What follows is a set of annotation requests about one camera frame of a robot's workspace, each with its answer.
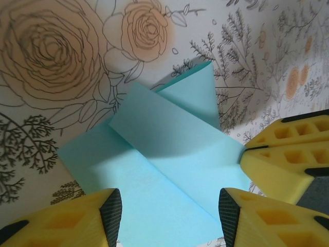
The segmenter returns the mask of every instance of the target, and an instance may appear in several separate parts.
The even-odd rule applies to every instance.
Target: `black rubber tip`
[[[221,189],[218,210],[220,212],[226,247],[234,247],[237,225],[239,223],[240,206],[226,189]]]
[[[305,173],[314,179],[297,205],[329,215],[329,167],[308,168]]]
[[[4,228],[0,229],[0,245],[6,242],[9,238],[14,236],[18,231],[20,231],[24,226],[29,223],[28,220],[21,220],[10,225],[6,225]]]
[[[283,118],[281,120],[281,122],[293,122],[293,121],[302,120],[305,118],[317,117],[317,116],[322,116],[322,115],[329,115],[329,109],[318,111],[318,112],[310,112],[310,113],[301,114],[301,115],[292,116],[292,117],[286,117],[286,118]]]
[[[122,214],[122,201],[118,189],[112,192],[100,207],[99,211],[101,213],[108,246],[114,247],[117,245]]]
[[[322,216],[315,216],[314,219],[329,231],[329,219]]]

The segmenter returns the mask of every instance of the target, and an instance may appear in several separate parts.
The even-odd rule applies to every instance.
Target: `folded paper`
[[[124,247],[190,247],[223,235],[219,191],[247,190],[250,180],[238,165],[244,147],[215,128],[215,100],[210,63],[156,93],[134,84],[112,119],[59,149],[86,193],[120,189]]]

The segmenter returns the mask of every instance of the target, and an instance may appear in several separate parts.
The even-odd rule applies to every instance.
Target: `botanical print background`
[[[56,149],[115,114],[133,81],[212,61],[221,129],[246,143],[329,108],[328,46],[327,0],[0,1],[0,227],[84,195]]]

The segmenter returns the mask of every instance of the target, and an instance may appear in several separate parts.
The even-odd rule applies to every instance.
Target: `orange rose illustration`
[[[297,91],[299,84],[299,69],[293,68],[289,74],[287,86],[286,86],[286,97],[292,99]]]
[[[308,54],[309,53],[309,50],[312,46],[312,41],[313,41],[313,38],[312,36],[309,36],[307,41],[306,41],[306,45],[305,45],[305,54]]]
[[[16,95],[39,109],[92,98],[106,38],[86,1],[11,1],[0,13],[0,76]]]
[[[308,76],[308,71],[309,71],[309,65],[306,64],[306,65],[303,67],[303,69],[302,69],[302,71],[301,71],[301,74],[300,74],[300,81],[299,81],[299,83],[300,83],[301,85],[304,85],[304,84],[306,83],[307,76]]]
[[[129,4],[122,20],[122,49],[143,62],[157,59],[166,49],[167,26],[161,5],[153,2]]]

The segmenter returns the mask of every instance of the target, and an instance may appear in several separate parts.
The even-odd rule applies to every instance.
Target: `yellow foam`
[[[276,120],[250,140],[246,148],[284,146],[329,140],[329,116],[320,115],[300,120]]]
[[[227,241],[227,247],[329,247],[329,231],[314,220],[315,216],[329,219],[328,215],[239,189],[224,190],[240,207],[235,242]],[[228,200],[223,205],[230,210]],[[230,213],[223,211],[234,220]],[[232,239],[231,233],[224,230],[225,239]]]
[[[29,223],[1,246],[108,247],[99,208],[113,191],[104,189],[21,217],[15,222]]]
[[[329,167],[329,141],[247,150],[240,166],[268,197],[296,204],[314,179],[304,170]]]

